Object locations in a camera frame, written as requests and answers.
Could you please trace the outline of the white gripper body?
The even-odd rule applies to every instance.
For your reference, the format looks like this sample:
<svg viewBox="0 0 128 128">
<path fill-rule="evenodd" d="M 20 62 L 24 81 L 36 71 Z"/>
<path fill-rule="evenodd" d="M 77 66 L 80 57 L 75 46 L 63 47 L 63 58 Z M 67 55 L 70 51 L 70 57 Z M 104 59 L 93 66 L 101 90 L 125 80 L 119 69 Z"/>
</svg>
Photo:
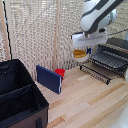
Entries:
<svg viewBox="0 0 128 128">
<path fill-rule="evenodd" d="M 93 46 L 96 44 L 105 44 L 108 36 L 105 32 L 90 34 L 88 37 L 83 32 L 75 33 L 71 36 L 73 47 L 80 48 L 86 46 Z"/>
</svg>

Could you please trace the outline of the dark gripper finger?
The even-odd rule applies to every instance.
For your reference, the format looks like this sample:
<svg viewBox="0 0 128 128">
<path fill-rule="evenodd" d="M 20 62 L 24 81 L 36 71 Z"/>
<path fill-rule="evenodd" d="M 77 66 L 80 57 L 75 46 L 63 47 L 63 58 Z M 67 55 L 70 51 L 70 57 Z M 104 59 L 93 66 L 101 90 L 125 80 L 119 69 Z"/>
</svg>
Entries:
<svg viewBox="0 0 128 128">
<path fill-rule="evenodd" d="M 91 54 L 92 53 L 92 48 L 87 48 L 87 54 Z"/>
</svg>

